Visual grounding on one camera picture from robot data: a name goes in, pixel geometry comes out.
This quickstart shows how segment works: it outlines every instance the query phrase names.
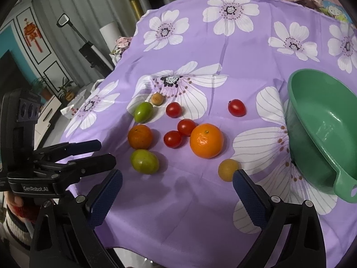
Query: cherry tomato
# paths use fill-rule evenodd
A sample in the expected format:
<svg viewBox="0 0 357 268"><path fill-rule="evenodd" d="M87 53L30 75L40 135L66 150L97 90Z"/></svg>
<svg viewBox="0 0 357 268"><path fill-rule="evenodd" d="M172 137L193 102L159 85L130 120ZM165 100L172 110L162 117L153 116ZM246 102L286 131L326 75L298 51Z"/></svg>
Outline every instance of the cherry tomato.
<svg viewBox="0 0 357 268"><path fill-rule="evenodd" d="M182 136L178 131L167 132L164 136L164 143L167 147L176 148L179 147L182 142Z"/></svg>
<svg viewBox="0 0 357 268"><path fill-rule="evenodd" d="M177 130L185 136L191 136L194 128L196 128L196 123L191 119L183 119L177 124Z"/></svg>
<svg viewBox="0 0 357 268"><path fill-rule="evenodd" d="M242 103L242 101L237 99L232 100L228 103L228 111L236 117L244 116L247 113L245 105Z"/></svg>
<svg viewBox="0 0 357 268"><path fill-rule="evenodd" d="M173 102L167 105L166 114L171 118L177 118L182 115L182 109L179 103Z"/></svg>

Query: small yellow fruit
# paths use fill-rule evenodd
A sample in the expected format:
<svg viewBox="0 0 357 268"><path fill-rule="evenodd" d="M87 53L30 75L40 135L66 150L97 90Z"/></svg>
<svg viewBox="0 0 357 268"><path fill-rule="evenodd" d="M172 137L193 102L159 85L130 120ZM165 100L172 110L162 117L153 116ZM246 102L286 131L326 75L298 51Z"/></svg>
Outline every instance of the small yellow fruit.
<svg viewBox="0 0 357 268"><path fill-rule="evenodd" d="M151 103L155 106L160 106L164 102L165 97L160 93L155 93L151 97Z"/></svg>
<svg viewBox="0 0 357 268"><path fill-rule="evenodd" d="M233 173L240 169L239 163L233 159L226 159L218 166L218 175L225 182L233 180Z"/></svg>

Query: person's hand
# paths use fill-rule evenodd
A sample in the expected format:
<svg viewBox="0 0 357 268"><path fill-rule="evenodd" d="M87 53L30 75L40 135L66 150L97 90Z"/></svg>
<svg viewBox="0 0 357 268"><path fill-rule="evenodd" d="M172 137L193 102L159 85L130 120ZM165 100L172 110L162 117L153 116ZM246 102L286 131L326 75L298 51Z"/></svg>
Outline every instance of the person's hand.
<svg viewBox="0 0 357 268"><path fill-rule="evenodd" d="M14 195L12 191L5 191L4 192L4 197L6 200L6 203L8 205L8 209L21 221L25 222L25 218L22 218L17 215L16 208L21 208L24 206L24 200L22 197L19 197L17 195Z"/></svg>

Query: white flower pattern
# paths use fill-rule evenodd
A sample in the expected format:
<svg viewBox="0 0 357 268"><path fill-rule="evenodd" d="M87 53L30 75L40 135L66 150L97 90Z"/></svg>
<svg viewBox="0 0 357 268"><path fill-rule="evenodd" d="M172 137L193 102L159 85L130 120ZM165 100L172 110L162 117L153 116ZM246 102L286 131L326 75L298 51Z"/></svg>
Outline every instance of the white flower pattern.
<svg viewBox="0 0 357 268"><path fill-rule="evenodd" d="M309 58L320 62L317 58L317 44L315 42L304 42L309 37L309 29L306 26L300 26L299 23L290 24L289 32L285 25L279 21L274 23L276 35L280 38L270 37L268 44L271 47L278 47L278 52L285 54L296 54L300 60Z"/></svg>
<svg viewBox="0 0 357 268"><path fill-rule="evenodd" d="M214 26L214 33L230 36L234 33L235 25L245 32L254 29L252 20L247 16L259 15L257 4L248 4L250 0L209 0L208 7L203 11L203 21L213 22L221 18Z"/></svg>
<svg viewBox="0 0 357 268"><path fill-rule="evenodd" d="M232 159L240 162L242 169L251 175L267 168L279 157L277 167L257 184L261 185L269 196L277 195L285 202L297 204L309 199L314 203L318 214L331 212L337 203L337 196L315 189L291 163L284 118L286 106L283 107L278 90L275 87L266 87L260 91L256 98L256 107L264 121L277 126L240 133L233 141L235 153ZM259 227L253 225L241 201L235 207L233 222L241 232L253 234L260 231Z"/></svg>
<svg viewBox="0 0 357 268"><path fill-rule="evenodd" d="M139 28L137 27L137 25L150 13L151 10L147 10L146 13L144 15L142 15L139 19L139 21L136 23L135 26L135 33L133 36L137 36L138 32L139 32Z"/></svg>
<svg viewBox="0 0 357 268"><path fill-rule="evenodd" d="M106 110L115 103L115 99L120 94L116 93L109 95L109 93L117 87L118 82L119 80L111 82L102 90L100 90L99 87L94 90L66 127L65 131L68 130L66 138L78 127L85 130L92 126L97 120L97 113Z"/></svg>
<svg viewBox="0 0 357 268"><path fill-rule="evenodd" d="M189 19L181 18L175 22L180 11L165 11L159 17L153 17L149 21L149 27L153 31L144 34L144 45L149 46L144 51L150 49L158 50L165 47L168 43L171 45L180 44L183 41L182 34L189 28Z"/></svg>
<svg viewBox="0 0 357 268"><path fill-rule="evenodd" d="M196 69L198 63L190 61L178 70L164 70L153 75L139 78L132 100L127 106L129 113L134 114L136 107L158 92L165 97L165 102L154 108L154 115L149 122L161 118L171 102L178 102L184 112L182 119L199 119L207 110L205 94L195 85L216 88L224 84L226 75L217 75L222 67L219 63Z"/></svg>
<svg viewBox="0 0 357 268"><path fill-rule="evenodd" d="M353 28L342 22L340 27L330 26L331 38L328 45L328 52L333 56L341 55L337 64L341 70L352 72L352 64L357 68L357 39Z"/></svg>

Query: orange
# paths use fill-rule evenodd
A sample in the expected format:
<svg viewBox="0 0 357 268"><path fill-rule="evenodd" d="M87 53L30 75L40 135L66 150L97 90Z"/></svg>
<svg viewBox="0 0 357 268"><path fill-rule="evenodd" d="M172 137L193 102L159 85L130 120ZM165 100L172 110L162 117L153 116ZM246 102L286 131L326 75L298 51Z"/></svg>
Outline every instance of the orange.
<svg viewBox="0 0 357 268"><path fill-rule="evenodd" d="M152 131L145 125L134 126L128 133L129 144L134 149L149 149L152 139Z"/></svg>
<svg viewBox="0 0 357 268"><path fill-rule="evenodd" d="M217 156L223 149L224 137L218 127L212 124L201 124L193 129L190 136L192 151L206 159Z"/></svg>

